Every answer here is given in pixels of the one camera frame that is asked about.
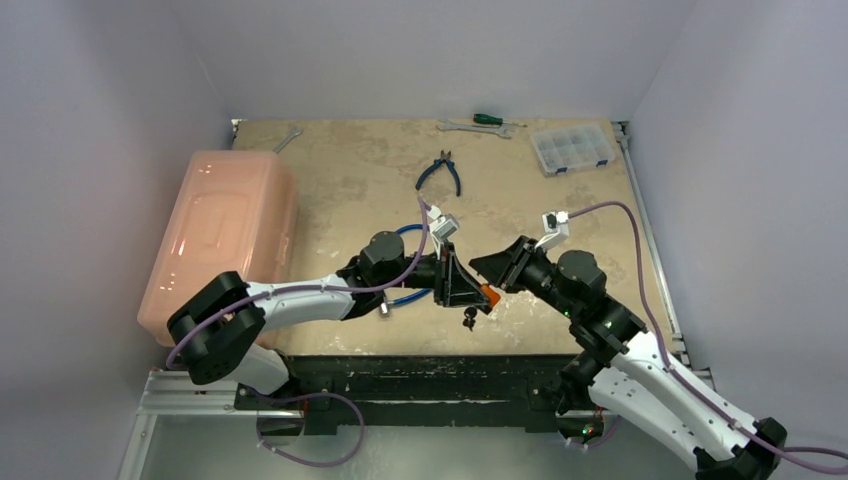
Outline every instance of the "robotic arm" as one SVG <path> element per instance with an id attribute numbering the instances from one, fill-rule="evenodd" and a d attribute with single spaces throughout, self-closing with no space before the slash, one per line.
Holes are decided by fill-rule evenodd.
<path id="1" fill-rule="evenodd" d="M 398 286 L 432 288 L 438 305 L 489 313 L 499 296 L 457 260 L 448 240 L 458 229 L 455 219 L 435 207 L 429 216 L 436 252 L 423 256 Z M 547 250 L 568 237 L 568 215 L 549 212 L 542 220 L 547 235 L 541 240 L 521 236 L 506 250 L 469 265 L 506 293 L 528 290 L 570 319 L 569 332 L 584 351 L 560 372 L 558 388 L 541 392 L 558 401 L 557 412 L 585 404 L 588 397 L 659 440 L 697 471 L 699 480 L 766 479 L 779 458 L 740 429 L 778 448 L 783 447 L 786 430 L 773 419 L 757 421 L 731 405 L 660 350 L 662 342 L 645 324 L 606 293 L 606 274 L 592 254 L 571 250 L 551 262 Z M 189 338 L 180 356 L 196 384 L 231 379 L 263 394 L 293 390 L 297 379 L 289 375 L 283 358 L 254 344 L 259 333 L 311 320 L 363 316 L 379 307 L 382 292 L 333 287 L 383 285 L 410 262 L 400 237 L 380 232 L 344 268 L 321 279 L 245 283 L 237 273 L 225 272 L 177 311 L 168 328 L 175 342 Z M 228 316 L 198 328 L 228 306 Z M 684 388 L 681 378 L 696 391 Z M 728 424 L 703 398 L 721 406 L 736 423 Z"/>

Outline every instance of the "blue-handled pliers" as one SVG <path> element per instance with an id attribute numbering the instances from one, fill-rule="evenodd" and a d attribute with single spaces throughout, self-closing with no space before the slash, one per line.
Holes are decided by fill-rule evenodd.
<path id="1" fill-rule="evenodd" d="M 415 182 L 415 189 L 421 190 L 421 186 L 424 185 L 424 180 L 426 180 L 431 173 L 435 172 L 439 169 L 439 167 L 445 164 L 448 166 L 448 170 L 450 170 L 451 175 L 453 175 L 453 181 L 454 183 L 456 183 L 456 196 L 458 197 L 459 194 L 462 192 L 462 185 L 460 185 L 459 183 L 459 174 L 456 173 L 454 162 L 450 159 L 450 157 L 451 152 L 445 153 L 445 151 L 442 150 L 442 154 L 439 155 L 439 158 L 433 160 L 433 164 L 427 167 L 427 170 L 424 170 L 424 173 L 422 173 L 421 176 L 418 177 L 418 181 Z"/>

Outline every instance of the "screwdriver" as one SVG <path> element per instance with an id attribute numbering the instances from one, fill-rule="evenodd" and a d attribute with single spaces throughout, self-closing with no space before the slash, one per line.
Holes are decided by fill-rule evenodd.
<path id="1" fill-rule="evenodd" d="M 516 127 L 526 127 L 527 126 L 524 123 L 504 122 L 503 118 L 493 117 L 491 115 L 486 115 L 485 113 L 475 113 L 474 117 L 472 117 L 472 120 L 474 120 L 474 123 L 479 123 L 480 125 L 501 126 L 503 124 L 507 124 L 507 125 L 515 125 Z"/>

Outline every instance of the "silver wrench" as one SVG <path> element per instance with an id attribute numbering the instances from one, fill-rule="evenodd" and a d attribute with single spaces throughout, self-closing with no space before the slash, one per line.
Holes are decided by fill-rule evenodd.
<path id="1" fill-rule="evenodd" d="M 512 138 L 512 129 L 515 128 L 513 125 L 507 125 L 506 123 L 501 125 L 498 128 L 493 127 L 478 127 L 476 125 L 466 125 L 464 123 L 453 123 L 450 120 L 439 120 L 444 125 L 436 125 L 436 128 L 443 132 L 447 132 L 448 130 L 464 130 L 466 132 L 479 132 L 479 133 L 494 133 L 495 135 L 501 138 Z"/>
<path id="2" fill-rule="evenodd" d="M 288 145 L 289 142 L 291 142 L 294 139 L 294 137 L 300 135 L 301 133 L 303 133 L 302 128 L 297 127 L 297 126 L 292 127 L 291 132 L 289 132 L 289 136 L 284 138 L 282 142 L 280 142 L 276 147 L 274 147 L 274 153 L 280 153 L 280 150 L 282 150 L 283 147 Z"/>

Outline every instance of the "tabletop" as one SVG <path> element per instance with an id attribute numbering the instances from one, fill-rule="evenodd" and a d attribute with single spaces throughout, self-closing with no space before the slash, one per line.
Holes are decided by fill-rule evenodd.
<path id="1" fill-rule="evenodd" d="M 470 123 L 467 120 L 458 122 Z M 347 264 L 372 235 L 421 220 L 415 182 L 441 150 L 451 151 L 462 181 L 455 196 L 446 168 L 431 175 L 420 191 L 424 200 L 453 214 L 460 230 L 451 237 L 460 261 L 502 251 L 519 235 L 541 238 L 541 214 L 576 211 L 618 200 L 639 215 L 619 148 L 616 159 L 594 170 L 544 177 L 530 141 L 536 131 L 597 122 L 615 146 L 605 119 L 522 120 L 512 139 L 486 133 L 441 132 L 433 119 L 416 120 L 249 120 L 242 121 L 236 150 L 273 149 L 292 126 L 303 129 L 280 153 L 295 175 L 299 210 L 289 280 L 326 276 Z M 573 219 L 570 237 L 548 253 L 552 261 L 570 249 L 592 252 L 607 274 L 607 291 L 640 318 L 634 239 L 621 209 L 604 208 Z M 418 232 L 404 235 L 407 254 Z M 642 245 L 646 245 L 642 236 Z M 431 251 L 429 246 L 425 253 Z M 647 298 L 670 342 L 651 256 L 643 255 Z M 392 289 L 390 298 L 410 293 Z M 569 322 L 528 292 L 504 295 L 488 316 L 478 315 L 471 332 L 462 309 L 435 305 L 432 297 L 366 317 L 315 321 L 281 329 L 277 347 L 291 355 L 377 354 L 575 354 L 582 348 Z"/>

